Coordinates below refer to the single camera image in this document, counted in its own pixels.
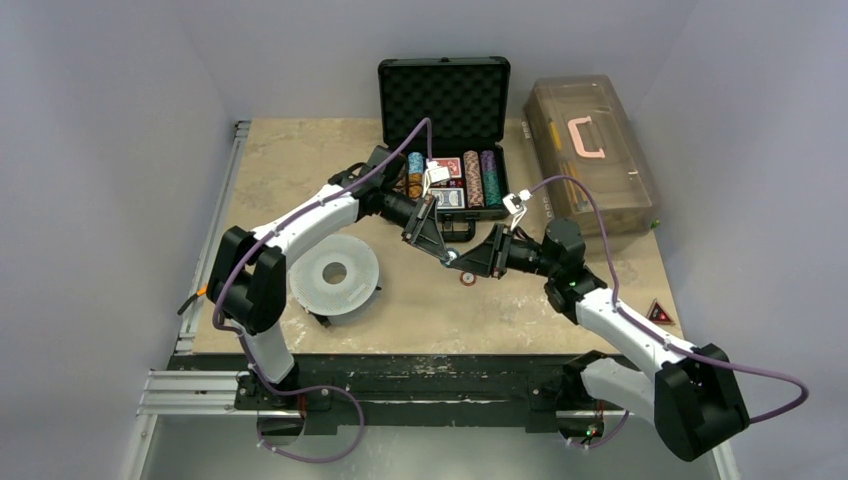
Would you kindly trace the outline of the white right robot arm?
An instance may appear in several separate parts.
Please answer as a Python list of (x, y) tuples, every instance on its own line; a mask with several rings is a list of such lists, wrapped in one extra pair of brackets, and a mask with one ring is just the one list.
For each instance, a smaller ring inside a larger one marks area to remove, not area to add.
[(751, 418), (727, 357), (715, 345), (697, 347), (654, 325), (619, 301), (615, 289), (585, 262), (579, 226), (554, 219), (541, 242), (514, 237), (503, 224), (479, 245), (449, 260), (451, 268), (501, 278), (510, 270), (545, 277), (551, 307), (604, 338), (629, 362), (598, 358), (564, 376), (561, 392), (576, 407), (604, 400), (648, 420), (665, 446), (692, 461), (746, 430)]

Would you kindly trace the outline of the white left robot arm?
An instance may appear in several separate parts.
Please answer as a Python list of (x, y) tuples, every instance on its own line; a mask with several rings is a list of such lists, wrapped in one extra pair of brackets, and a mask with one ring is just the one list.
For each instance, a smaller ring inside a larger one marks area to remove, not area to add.
[(402, 240), (444, 263), (452, 258), (437, 226), (436, 202), (396, 191), (404, 162), (377, 146), (367, 162), (335, 175), (317, 194), (279, 219), (253, 230), (226, 230), (206, 285), (213, 325), (238, 335), (251, 369), (263, 379), (259, 395), (272, 408), (297, 399), (296, 369), (279, 320), (287, 273), (326, 237), (370, 215), (402, 228)]

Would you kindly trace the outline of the green fifty poker chip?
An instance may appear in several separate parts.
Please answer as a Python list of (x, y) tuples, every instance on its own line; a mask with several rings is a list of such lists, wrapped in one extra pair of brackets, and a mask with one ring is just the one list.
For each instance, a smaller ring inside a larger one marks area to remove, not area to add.
[(449, 249), (447, 250), (447, 258), (446, 258), (446, 260), (445, 260), (445, 264), (446, 264), (446, 265), (449, 265), (449, 264), (450, 264), (450, 263), (452, 263), (454, 260), (456, 260), (458, 257), (459, 257), (459, 252), (458, 252), (457, 250), (455, 250), (455, 249), (449, 248)]

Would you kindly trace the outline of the red poker chip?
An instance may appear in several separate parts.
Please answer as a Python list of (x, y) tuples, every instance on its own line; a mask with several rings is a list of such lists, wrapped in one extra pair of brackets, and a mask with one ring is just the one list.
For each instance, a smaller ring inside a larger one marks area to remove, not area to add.
[(473, 286), (477, 282), (477, 276), (471, 272), (462, 272), (459, 276), (459, 281), (463, 286)]

